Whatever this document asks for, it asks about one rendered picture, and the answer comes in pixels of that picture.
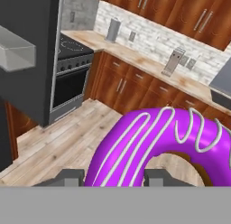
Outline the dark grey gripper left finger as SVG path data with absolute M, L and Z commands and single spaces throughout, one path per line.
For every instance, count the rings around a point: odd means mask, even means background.
M 37 186 L 76 187 L 84 185 L 85 171 L 83 169 L 63 169 L 55 178 L 40 182 Z

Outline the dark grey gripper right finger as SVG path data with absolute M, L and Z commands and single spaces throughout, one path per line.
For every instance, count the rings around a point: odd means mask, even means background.
M 148 187 L 182 187 L 189 183 L 176 179 L 165 169 L 145 169 L 144 186 Z

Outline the purple donut with white stripes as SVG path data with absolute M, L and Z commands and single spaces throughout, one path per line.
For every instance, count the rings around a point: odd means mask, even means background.
M 144 108 L 122 116 L 97 147 L 87 186 L 139 186 L 154 156 L 182 154 L 206 185 L 231 186 L 231 130 L 196 109 Z

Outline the dark grey fridge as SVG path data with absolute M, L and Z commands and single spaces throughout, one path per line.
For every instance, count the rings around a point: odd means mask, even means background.
M 47 126 L 58 60 L 62 0 L 0 0 L 0 25 L 36 46 L 36 66 L 0 67 L 0 172 L 13 163 L 5 102 Z

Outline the brown wooden side panel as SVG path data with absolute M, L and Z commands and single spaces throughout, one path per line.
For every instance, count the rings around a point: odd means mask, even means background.
M 17 138 L 37 126 L 31 118 L 18 110 L 9 102 L 5 102 L 7 124 L 9 130 L 13 159 L 18 158 Z

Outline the brown wooden base cupboards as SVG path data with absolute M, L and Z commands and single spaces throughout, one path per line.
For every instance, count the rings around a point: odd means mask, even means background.
M 204 117 L 217 118 L 231 130 L 231 115 L 191 96 L 117 57 L 100 51 L 94 54 L 86 98 L 97 99 L 120 114 L 138 108 L 171 106 L 197 109 Z

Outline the black and steel oven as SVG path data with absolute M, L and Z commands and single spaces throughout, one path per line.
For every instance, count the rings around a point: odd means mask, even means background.
M 60 35 L 50 124 L 82 105 L 93 57 L 88 46 Z

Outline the dark grey box appliance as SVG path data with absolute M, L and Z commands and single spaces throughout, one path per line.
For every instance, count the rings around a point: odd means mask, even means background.
M 212 101 L 231 110 L 231 57 L 209 84 Z

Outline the grey upright countertop appliance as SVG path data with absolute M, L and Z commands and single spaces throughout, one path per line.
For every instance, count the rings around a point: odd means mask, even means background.
M 180 63 L 181 58 L 185 54 L 185 50 L 181 47 L 178 47 L 172 51 L 172 54 L 165 65 L 162 74 L 170 77 L 171 74 L 175 71 L 177 65 Z

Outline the grey cylindrical canister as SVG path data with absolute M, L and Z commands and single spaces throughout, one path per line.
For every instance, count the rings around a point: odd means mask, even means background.
M 111 22 L 110 22 L 110 25 L 107 31 L 107 35 L 106 35 L 106 41 L 108 42 L 116 41 L 116 37 L 118 35 L 120 25 L 121 25 L 121 22 L 117 18 L 111 19 Z

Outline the brown wooden wall cupboards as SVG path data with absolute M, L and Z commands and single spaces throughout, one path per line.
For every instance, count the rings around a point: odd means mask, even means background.
M 103 0 L 224 51 L 231 43 L 231 0 Z

